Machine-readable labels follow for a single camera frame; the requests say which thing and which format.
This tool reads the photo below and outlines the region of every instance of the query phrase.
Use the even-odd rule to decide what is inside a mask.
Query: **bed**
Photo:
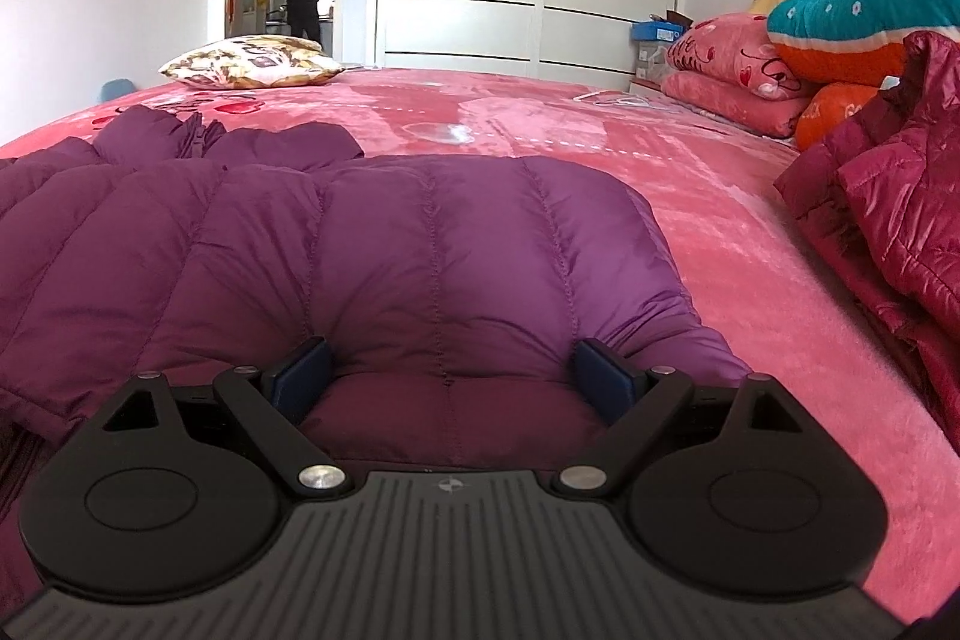
[[[798,397],[880,487],[890,533],[867,589],[904,620],[960,575],[960,459],[840,282],[814,256],[773,182],[787,145],[665,97],[507,76],[359,70],[321,88],[196,92],[168,85],[55,121],[0,148],[24,155],[92,139],[135,104],[228,129],[306,121],[347,128],[368,156],[545,155],[603,170],[653,205],[704,322]]]

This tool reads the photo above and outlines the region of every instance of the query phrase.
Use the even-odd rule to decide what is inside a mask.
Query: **purple down jacket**
[[[339,126],[136,107],[0,169],[0,423],[56,447],[134,372],[203,384],[319,333],[337,380],[302,430],[350,469],[550,470],[602,426],[566,374],[575,340],[704,384],[749,371],[610,175],[362,156]],[[14,504],[0,612],[35,586],[16,540]]]

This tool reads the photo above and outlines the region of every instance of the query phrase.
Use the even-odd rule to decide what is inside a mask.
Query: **person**
[[[320,13],[317,4],[320,0],[287,0],[287,23],[290,35],[298,39],[312,39],[320,42]]]

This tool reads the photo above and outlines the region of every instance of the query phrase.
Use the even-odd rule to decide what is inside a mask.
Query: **black pants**
[[[287,23],[290,25],[290,35],[296,39],[311,39],[320,44],[320,15],[305,15],[298,17],[287,13]]]

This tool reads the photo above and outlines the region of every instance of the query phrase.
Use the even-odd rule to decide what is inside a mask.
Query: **silver bolt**
[[[327,490],[344,485],[347,482],[347,473],[333,464],[314,464],[299,474],[299,481],[307,488]]]
[[[560,482],[574,491],[594,491],[607,482],[607,473],[597,467],[568,467],[560,472]]]

